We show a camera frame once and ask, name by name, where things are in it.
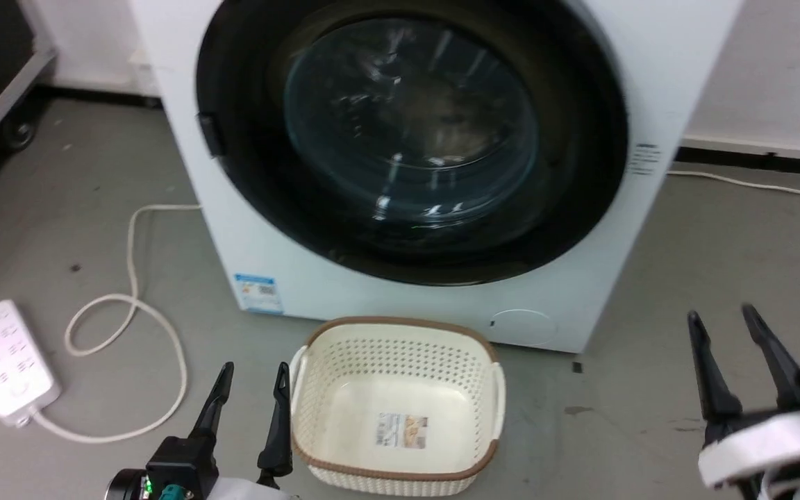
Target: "white wall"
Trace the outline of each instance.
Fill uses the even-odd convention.
[[[800,0],[748,0],[686,145],[800,156]]]
[[[149,94],[127,0],[35,2],[60,50],[55,85]],[[800,0],[747,0],[685,145],[800,157]]]
[[[53,84],[142,94],[129,63],[138,31],[127,0],[34,0],[58,49]]]

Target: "gray floor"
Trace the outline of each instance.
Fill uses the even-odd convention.
[[[711,168],[800,187],[800,176]],[[174,352],[148,317],[91,358],[71,358],[63,329],[93,297],[127,292],[126,225],[147,203],[194,197],[161,111],[57,101],[38,139],[0,171],[0,300],[13,298],[64,385],[50,418],[109,434],[149,423],[177,390]],[[257,477],[276,362],[315,323],[236,309],[198,213],[140,224],[143,297],[187,349],[186,403],[155,433],[76,445],[38,425],[0,424],[0,498],[98,498],[118,469],[142,467],[163,437],[187,433],[220,365],[236,362],[217,458],[226,476]],[[746,406],[774,401],[738,310],[753,301],[800,360],[800,197],[670,179],[585,355],[499,348],[508,418],[499,455],[464,494],[504,498],[734,498],[703,490],[702,424],[685,327],[703,315],[728,382]],[[78,342],[101,341],[124,308],[102,307]],[[147,385],[138,386],[142,380]],[[319,483],[296,461],[283,489],[307,499],[363,498]]]

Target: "brown basket rim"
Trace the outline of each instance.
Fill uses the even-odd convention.
[[[308,341],[304,344],[306,347],[310,347],[313,342],[323,335],[323,333],[327,332],[328,330],[341,325],[359,325],[359,324],[381,324],[381,325],[404,325],[404,326],[422,326],[426,328],[434,328],[437,330],[445,330],[448,332],[459,333],[460,335],[466,335],[470,338],[473,338],[477,342],[480,342],[480,345],[486,349],[487,355],[489,355],[490,360],[495,363],[499,360],[498,355],[496,355],[495,349],[492,348],[492,345],[482,336],[480,333],[476,331],[466,328],[464,326],[453,325],[451,323],[441,323],[439,321],[431,321],[427,319],[411,319],[410,317],[391,317],[391,316],[352,316],[352,317],[339,317],[339,319],[334,319],[323,323],[314,333],[308,338]],[[478,460],[475,465],[471,465],[469,468],[464,469],[464,471],[459,472],[440,472],[440,474],[427,474],[426,472],[389,472],[389,471],[376,471],[375,469],[363,469],[359,467],[351,467],[349,465],[340,465],[339,463],[335,462],[327,462],[325,460],[320,460],[318,458],[313,458],[310,453],[305,452],[302,449],[301,445],[298,444],[298,441],[295,440],[295,432],[292,432],[292,447],[295,448],[295,452],[301,456],[301,459],[308,463],[308,465],[317,467],[320,469],[326,469],[326,471],[332,472],[339,472],[340,474],[351,474],[355,476],[362,476],[365,478],[377,478],[378,480],[391,480],[391,481],[462,481],[467,480],[467,478],[471,478],[477,474],[480,474],[480,471],[483,471],[483,468],[486,467],[487,463],[489,463],[493,456],[495,456],[496,449],[499,446],[499,440],[492,440],[490,441],[489,447],[486,449],[486,453],[483,454],[482,458]]]

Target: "product label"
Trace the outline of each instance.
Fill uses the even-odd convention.
[[[428,441],[428,418],[404,415],[400,412],[380,412],[375,433],[375,445],[380,447],[410,447],[425,449]]]
[[[253,313],[283,314],[283,303],[273,278],[236,274],[234,279],[242,309]]]
[[[635,175],[653,175],[663,151],[656,144],[638,142],[628,153],[628,172]]]

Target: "white washing machine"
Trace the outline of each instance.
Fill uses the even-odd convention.
[[[240,307],[581,352],[740,0],[134,0]]]

